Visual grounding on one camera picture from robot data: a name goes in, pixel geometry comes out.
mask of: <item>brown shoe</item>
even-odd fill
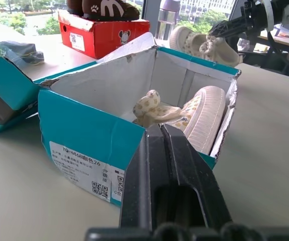
[[[83,16],[82,0],[68,0],[68,12],[80,17]]]
[[[84,18],[92,21],[133,21],[139,11],[122,0],[82,0]]]

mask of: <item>mouse logo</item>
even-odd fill
[[[126,44],[128,42],[128,39],[129,39],[130,35],[131,35],[131,31],[130,30],[128,30],[126,32],[121,30],[119,32],[119,37],[121,38],[121,43],[122,44]]]

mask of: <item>barcode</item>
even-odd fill
[[[121,176],[117,176],[117,179],[118,179],[118,191],[121,192],[122,194],[124,178]]]
[[[108,199],[108,187],[92,182],[92,192]]]

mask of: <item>qr code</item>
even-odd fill
[[[71,42],[76,43],[75,35],[73,35],[73,34],[71,35]]]
[[[92,192],[108,199],[108,187],[92,182]]]
[[[118,179],[118,191],[122,193],[124,177],[117,176],[117,179]]]

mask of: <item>children's shoe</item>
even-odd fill
[[[84,18],[92,21],[134,21],[140,12],[122,0],[83,0]]]
[[[183,26],[176,27],[172,31],[170,48],[231,67],[242,62],[240,56],[226,43],[225,39],[195,33]]]
[[[169,124],[181,129],[196,151],[208,155],[225,110],[225,92],[216,86],[200,89],[182,109],[160,104],[160,96],[150,90],[133,108],[134,123],[148,128]]]
[[[83,16],[82,0],[68,0],[68,12],[80,17]]]

